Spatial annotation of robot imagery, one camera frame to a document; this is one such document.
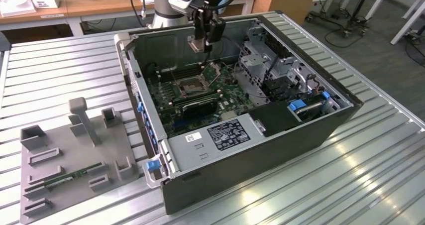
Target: cable connector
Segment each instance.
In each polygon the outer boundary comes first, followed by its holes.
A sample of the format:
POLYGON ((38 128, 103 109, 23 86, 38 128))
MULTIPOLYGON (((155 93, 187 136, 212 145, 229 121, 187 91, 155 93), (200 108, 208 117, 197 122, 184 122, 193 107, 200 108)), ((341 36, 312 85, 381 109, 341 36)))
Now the cable connector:
POLYGON ((146 19, 147 17, 147 9, 142 9, 142 19, 146 19))

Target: gray fixture post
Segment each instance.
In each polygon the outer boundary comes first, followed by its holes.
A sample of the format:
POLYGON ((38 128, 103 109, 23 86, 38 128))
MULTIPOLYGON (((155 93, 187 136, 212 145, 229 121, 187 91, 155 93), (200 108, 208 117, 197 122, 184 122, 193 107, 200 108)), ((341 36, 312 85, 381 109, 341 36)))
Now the gray fixture post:
POLYGON ((87 130, 87 133, 92 139, 92 142, 96 145, 102 143, 100 138, 96 134, 95 128, 92 126, 92 122, 88 119, 88 116, 86 114, 87 111, 87 102, 84 97, 79 97, 75 99, 71 99, 70 102, 70 111, 71 113, 76 114, 80 117, 82 123, 84 125, 84 128, 87 130))

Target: power supply label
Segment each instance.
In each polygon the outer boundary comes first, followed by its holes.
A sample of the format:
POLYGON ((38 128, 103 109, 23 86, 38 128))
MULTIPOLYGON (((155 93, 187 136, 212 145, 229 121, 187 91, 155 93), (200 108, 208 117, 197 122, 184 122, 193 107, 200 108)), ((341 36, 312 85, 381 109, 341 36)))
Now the power supply label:
POLYGON ((219 150, 225 150, 251 140, 239 120, 235 119, 208 129, 219 150))

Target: green circuit board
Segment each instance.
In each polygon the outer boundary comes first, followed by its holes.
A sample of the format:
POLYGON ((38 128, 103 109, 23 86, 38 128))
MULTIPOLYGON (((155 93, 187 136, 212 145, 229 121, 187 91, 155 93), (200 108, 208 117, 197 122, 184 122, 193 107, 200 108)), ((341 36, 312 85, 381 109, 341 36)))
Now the green circuit board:
POLYGON ((255 107, 229 66, 211 64, 199 75, 170 82, 148 79, 148 89, 170 138, 237 116, 255 107), (183 107, 209 99, 217 101, 215 113, 183 120, 183 107))

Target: motherboard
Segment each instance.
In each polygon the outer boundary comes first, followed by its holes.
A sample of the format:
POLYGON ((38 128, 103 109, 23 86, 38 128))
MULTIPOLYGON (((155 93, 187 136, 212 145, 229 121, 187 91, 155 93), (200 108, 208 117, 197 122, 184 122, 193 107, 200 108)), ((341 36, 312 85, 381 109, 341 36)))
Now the motherboard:
POLYGON ((235 65, 211 62, 156 71, 148 89, 170 137, 231 119, 255 107, 235 78, 235 65))

